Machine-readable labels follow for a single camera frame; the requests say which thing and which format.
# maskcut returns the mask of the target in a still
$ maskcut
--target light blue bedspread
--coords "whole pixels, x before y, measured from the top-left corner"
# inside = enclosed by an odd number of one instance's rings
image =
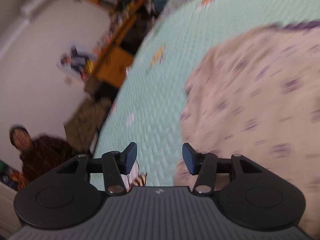
[[[192,0],[157,23],[135,57],[116,100],[116,112],[105,122],[94,154],[99,158],[136,142],[148,186],[172,185],[181,156],[183,86],[211,46],[259,25],[320,19],[320,0],[215,0],[196,11],[200,3]],[[150,68],[162,45],[161,60]],[[92,174],[91,183],[104,189],[101,174]]]

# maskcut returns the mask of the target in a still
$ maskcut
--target green object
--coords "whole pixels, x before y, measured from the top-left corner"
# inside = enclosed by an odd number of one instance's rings
[[[7,164],[5,164],[4,162],[0,161],[0,173],[2,173],[6,167],[7,167]]]

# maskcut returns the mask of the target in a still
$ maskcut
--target ribbed gray cover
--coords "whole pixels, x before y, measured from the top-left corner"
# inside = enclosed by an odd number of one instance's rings
[[[81,225],[57,231],[37,230],[24,226],[9,239],[296,240],[310,238],[296,227],[277,232],[259,232],[238,226],[226,219],[211,199],[194,196],[187,187],[134,187],[127,195],[108,198],[101,210]]]

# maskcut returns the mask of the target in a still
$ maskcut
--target dark red jacket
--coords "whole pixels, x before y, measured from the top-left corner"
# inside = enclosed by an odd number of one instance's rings
[[[62,139],[41,136],[33,140],[32,144],[33,150],[20,154],[23,162],[22,173],[29,181],[39,178],[73,157],[72,147]]]

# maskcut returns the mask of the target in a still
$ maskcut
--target wooden desk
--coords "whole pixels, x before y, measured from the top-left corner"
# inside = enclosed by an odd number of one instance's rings
[[[89,0],[99,4],[99,0]],[[92,76],[100,80],[107,81],[111,85],[120,88],[125,79],[126,67],[133,62],[133,55],[121,49],[120,44],[126,34],[137,20],[137,11],[146,0],[140,0],[130,9],[128,16],[123,19],[122,24],[117,27],[110,42],[102,49],[95,66]]]

